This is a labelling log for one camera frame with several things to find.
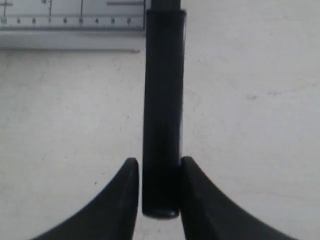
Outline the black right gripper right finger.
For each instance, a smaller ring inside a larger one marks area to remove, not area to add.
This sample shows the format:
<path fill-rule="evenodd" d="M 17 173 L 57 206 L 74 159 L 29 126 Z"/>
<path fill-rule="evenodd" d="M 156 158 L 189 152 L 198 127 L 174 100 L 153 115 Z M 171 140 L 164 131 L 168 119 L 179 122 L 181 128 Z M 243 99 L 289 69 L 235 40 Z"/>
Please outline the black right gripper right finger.
<path fill-rule="evenodd" d="M 290 240 L 228 198 L 192 157 L 181 160 L 180 212 L 187 240 Z"/>

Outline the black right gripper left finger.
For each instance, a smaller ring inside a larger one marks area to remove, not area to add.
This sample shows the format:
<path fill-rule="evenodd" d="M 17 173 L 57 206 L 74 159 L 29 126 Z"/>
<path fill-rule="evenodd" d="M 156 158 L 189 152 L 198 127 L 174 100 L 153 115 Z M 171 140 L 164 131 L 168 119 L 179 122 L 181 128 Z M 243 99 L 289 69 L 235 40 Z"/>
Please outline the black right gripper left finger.
<path fill-rule="evenodd" d="M 139 164 L 128 158 L 109 184 L 84 208 L 38 240 L 131 240 L 139 204 Z"/>

